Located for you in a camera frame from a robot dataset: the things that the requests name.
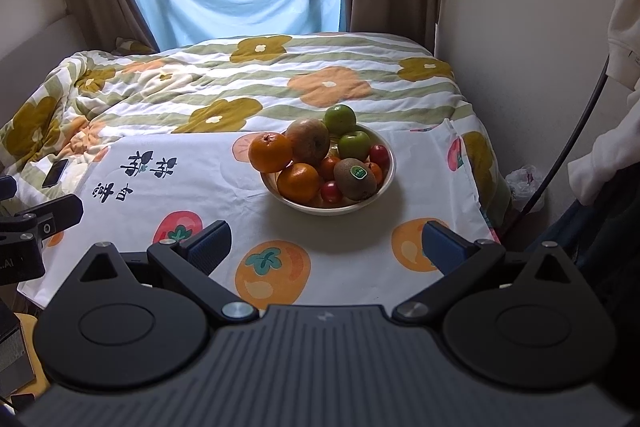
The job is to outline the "small red cherry tomato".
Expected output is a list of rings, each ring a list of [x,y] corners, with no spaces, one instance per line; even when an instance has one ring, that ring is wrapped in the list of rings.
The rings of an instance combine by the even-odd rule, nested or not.
[[[320,195],[323,202],[329,206],[342,205],[344,202],[343,193],[334,180],[322,185]]]

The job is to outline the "floral striped quilt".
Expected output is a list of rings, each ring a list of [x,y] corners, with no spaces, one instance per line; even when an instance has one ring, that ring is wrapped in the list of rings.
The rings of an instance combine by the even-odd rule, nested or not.
[[[65,57],[1,129],[12,213],[73,192],[125,136],[282,130],[346,104],[376,130],[450,121],[468,151],[480,205],[500,225],[511,202],[489,135],[449,64],[412,40],[338,32],[214,39],[158,53],[134,42]],[[68,165],[54,187],[52,164]]]

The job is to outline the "yellow cream ceramic bowl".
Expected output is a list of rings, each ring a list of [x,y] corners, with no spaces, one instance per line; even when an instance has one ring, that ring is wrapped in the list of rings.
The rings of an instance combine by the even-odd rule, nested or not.
[[[259,173],[266,190],[282,204],[311,216],[336,217],[353,213],[380,199],[393,185],[397,161],[380,132],[358,124],[356,141],[369,137],[365,160],[340,155],[340,140],[331,139],[318,166],[291,160],[284,170]]]

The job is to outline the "round green orange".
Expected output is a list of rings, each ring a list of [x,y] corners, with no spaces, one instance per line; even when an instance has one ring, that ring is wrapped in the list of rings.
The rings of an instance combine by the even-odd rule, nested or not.
[[[356,129],[357,117],[349,106],[336,104],[326,110],[323,122],[331,134],[343,135]]]

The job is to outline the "large yellowish red apple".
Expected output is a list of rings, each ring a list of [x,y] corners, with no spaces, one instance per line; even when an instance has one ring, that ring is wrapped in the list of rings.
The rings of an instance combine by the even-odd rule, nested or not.
[[[329,152],[329,130],[320,119],[296,119],[284,135],[291,141],[295,161],[318,165]]]

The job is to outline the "small orange tangerine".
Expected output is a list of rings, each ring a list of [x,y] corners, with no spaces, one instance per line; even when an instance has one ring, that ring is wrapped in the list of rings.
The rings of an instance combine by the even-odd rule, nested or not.
[[[379,165],[376,165],[375,162],[368,161],[366,167],[373,174],[374,181],[377,186],[381,186],[384,181],[384,172]]]

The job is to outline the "white plastic bag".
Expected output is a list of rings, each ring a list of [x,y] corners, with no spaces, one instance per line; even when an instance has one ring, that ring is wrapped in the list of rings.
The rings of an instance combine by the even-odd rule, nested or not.
[[[506,176],[506,185],[509,187],[512,206],[516,211],[523,211],[529,199],[541,186],[542,181],[544,181],[544,175],[532,165],[523,166]]]

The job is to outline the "white fruit print cloth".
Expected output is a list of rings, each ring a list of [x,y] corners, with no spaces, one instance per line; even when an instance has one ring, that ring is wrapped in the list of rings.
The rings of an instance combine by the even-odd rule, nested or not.
[[[462,136],[451,124],[389,131],[385,140],[395,158],[385,190],[353,212],[303,212],[272,195],[242,161],[245,135],[123,139],[80,181],[84,215],[44,248],[43,277],[18,289],[45,306],[94,243],[143,251],[224,220],[231,251],[212,277],[255,307],[396,306],[439,277],[422,251],[426,222],[470,241],[488,239],[491,229]]]

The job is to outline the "brown kiwi with sticker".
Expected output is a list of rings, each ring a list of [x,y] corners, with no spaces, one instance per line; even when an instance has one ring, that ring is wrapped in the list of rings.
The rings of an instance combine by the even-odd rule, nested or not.
[[[378,189],[374,174],[356,158],[345,158],[334,167],[334,179],[342,194],[351,200],[367,199]]]

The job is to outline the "small green apple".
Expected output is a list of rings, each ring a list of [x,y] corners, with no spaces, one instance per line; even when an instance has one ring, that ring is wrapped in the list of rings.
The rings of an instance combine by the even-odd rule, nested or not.
[[[365,161],[371,146],[370,136],[362,130],[345,133],[337,141],[337,150],[343,159],[356,158]]]

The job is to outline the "grey box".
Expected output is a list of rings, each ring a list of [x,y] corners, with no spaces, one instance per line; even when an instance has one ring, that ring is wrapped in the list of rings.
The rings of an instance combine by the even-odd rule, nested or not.
[[[8,399],[30,384],[36,375],[29,361],[20,319],[1,303],[0,311],[0,393]]]

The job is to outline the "black smartphone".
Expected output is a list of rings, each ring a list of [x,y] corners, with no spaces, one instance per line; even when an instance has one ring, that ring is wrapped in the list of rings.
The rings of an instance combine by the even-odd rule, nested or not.
[[[44,178],[42,182],[42,187],[49,188],[49,187],[54,187],[56,184],[58,184],[58,181],[61,180],[62,174],[66,169],[67,165],[68,165],[67,158],[56,160],[52,164],[50,170],[48,171],[47,176]]]

